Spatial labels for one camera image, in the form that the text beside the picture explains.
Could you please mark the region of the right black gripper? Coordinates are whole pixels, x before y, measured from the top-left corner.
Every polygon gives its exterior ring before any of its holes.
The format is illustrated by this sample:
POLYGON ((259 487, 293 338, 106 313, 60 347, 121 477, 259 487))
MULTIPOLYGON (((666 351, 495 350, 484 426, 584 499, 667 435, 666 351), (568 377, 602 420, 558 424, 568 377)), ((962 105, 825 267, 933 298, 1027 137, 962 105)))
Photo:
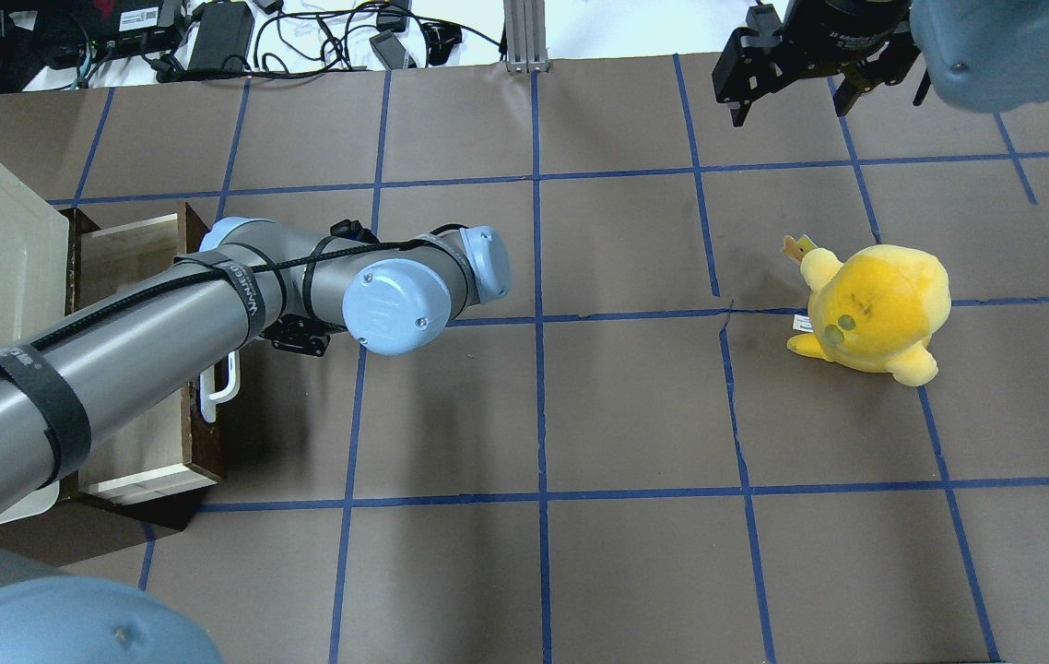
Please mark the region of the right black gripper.
POLYGON ((772 85, 841 73, 833 93, 837 117, 863 94, 895 87, 919 58, 911 1, 790 1, 785 16, 769 4, 748 8, 713 68, 713 92, 734 127, 772 85))

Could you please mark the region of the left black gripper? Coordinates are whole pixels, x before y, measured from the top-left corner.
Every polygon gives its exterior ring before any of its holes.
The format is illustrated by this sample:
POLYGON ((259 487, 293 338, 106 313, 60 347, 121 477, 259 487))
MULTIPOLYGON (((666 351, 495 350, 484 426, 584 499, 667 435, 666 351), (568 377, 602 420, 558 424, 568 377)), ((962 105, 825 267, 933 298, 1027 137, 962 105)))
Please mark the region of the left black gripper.
POLYGON ((273 349, 301 356, 323 357, 329 348, 334 325, 296 314, 283 314, 262 331, 273 349))

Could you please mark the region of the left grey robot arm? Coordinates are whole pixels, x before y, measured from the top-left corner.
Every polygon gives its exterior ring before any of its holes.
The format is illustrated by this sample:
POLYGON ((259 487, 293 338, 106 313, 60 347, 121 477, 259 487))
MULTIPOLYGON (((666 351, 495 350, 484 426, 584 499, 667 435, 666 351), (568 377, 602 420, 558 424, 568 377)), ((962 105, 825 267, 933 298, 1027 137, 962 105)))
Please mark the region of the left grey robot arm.
MULTIPOLYGON (((347 331, 369 352, 401 356, 506 297, 512 280, 488 226, 380 243, 352 221, 319 236, 221 219, 158 276, 0 348, 0 513, 256 340, 313 354, 347 331)), ((0 663, 221 660, 204 627, 145 591, 0 550, 0 663)))

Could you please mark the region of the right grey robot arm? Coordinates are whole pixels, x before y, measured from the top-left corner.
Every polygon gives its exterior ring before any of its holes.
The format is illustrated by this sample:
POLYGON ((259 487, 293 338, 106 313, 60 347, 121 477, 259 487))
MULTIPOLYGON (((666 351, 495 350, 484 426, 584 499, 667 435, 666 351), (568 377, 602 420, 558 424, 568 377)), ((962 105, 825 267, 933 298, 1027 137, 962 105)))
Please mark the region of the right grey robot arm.
POLYGON ((895 87, 922 63, 913 97, 971 113, 1049 101, 1049 1, 757 1, 713 68, 715 100, 742 126, 761 98, 838 78, 833 112, 895 87))

